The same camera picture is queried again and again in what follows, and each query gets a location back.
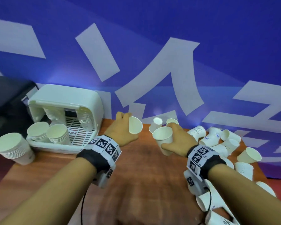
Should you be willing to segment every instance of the white tray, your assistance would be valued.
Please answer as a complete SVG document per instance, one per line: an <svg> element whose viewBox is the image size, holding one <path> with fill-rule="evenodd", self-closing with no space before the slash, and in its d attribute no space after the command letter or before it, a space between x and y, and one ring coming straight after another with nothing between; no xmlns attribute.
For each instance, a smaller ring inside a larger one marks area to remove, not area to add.
<svg viewBox="0 0 281 225"><path fill-rule="evenodd" d="M91 132L85 132L76 117L66 117L67 128L70 135L71 145L59 145L54 143L44 143L32 140L29 136L26 138L30 146L38 151L50 151L63 154L78 154L86 144L88 144L98 131L93 129Z"/></svg>

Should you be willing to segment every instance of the hand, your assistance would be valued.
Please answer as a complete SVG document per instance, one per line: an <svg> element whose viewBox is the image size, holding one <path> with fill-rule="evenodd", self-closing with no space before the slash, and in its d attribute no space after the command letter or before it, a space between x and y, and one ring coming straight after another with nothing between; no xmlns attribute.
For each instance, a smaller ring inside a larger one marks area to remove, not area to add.
<svg viewBox="0 0 281 225"><path fill-rule="evenodd" d="M198 142L180 125L171 122L167 126L171 127L173 130L173 142L170 144L163 143L161 145L161 148L186 157L186 154L191 149L191 147L197 145Z"/></svg>
<svg viewBox="0 0 281 225"><path fill-rule="evenodd" d="M116 113L116 120L108 127L104 135L112 138L120 147L138 139L138 134L129 132L129 117L131 113Z"/></svg>

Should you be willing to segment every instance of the forearm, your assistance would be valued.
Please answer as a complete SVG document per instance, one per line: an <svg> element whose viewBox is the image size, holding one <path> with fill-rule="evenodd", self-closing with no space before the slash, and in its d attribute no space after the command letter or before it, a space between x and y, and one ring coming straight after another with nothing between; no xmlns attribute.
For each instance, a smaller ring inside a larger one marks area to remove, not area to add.
<svg viewBox="0 0 281 225"><path fill-rule="evenodd" d="M218 164L208 179L240 224L281 224L281 201L235 170Z"/></svg>
<svg viewBox="0 0 281 225"><path fill-rule="evenodd" d="M68 224L95 175L96 168L90 162L74 159L0 225Z"/></svg>

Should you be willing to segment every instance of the left hand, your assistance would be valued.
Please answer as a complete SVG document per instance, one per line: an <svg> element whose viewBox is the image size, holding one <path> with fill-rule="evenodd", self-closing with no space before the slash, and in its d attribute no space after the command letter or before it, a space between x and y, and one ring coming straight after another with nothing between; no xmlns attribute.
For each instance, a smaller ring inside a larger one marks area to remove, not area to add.
<svg viewBox="0 0 281 225"><path fill-rule="evenodd" d="M120 147L138 139L138 134L129 132L129 117L131 113L116 113L116 120L108 127L104 135L112 138Z"/></svg>

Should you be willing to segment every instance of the wooden table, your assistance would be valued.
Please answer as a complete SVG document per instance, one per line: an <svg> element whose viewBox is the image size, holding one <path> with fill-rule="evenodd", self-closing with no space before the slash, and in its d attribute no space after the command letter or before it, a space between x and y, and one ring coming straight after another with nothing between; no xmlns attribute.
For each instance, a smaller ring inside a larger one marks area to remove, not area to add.
<svg viewBox="0 0 281 225"><path fill-rule="evenodd" d="M99 134L111 123L112 120L105 119ZM236 156L244 149L241 142L228 158L236 162ZM89 187L84 224L197 225L201 221L203 212L183 176L187 159L164 156L149 132L149 125L144 124L139 139L122 151L108 186ZM74 155L39 152L32 164L15 164L0 182L0 220L74 158ZM267 182L258 164L253 166L254 180ZM217 213L227 216L223 209L217 209ZM80 206L69 224L80 224Z"/></svg>

